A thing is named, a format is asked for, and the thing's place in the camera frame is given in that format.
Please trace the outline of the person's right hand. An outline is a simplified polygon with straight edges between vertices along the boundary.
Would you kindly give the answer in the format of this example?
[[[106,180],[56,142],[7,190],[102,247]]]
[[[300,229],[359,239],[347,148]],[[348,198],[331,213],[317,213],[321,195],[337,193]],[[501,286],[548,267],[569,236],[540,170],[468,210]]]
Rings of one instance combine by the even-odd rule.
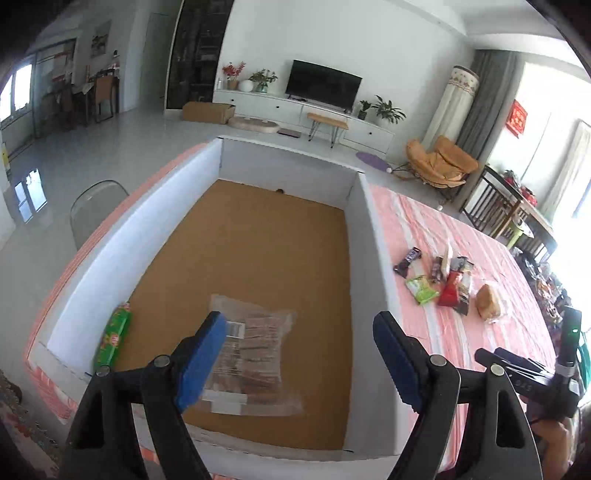
[[[546,443],[541,461],[544,479],[561,480],[570,468],[571,457],[575,452],[572,420],[544,419],[532,424],[531,428]]]

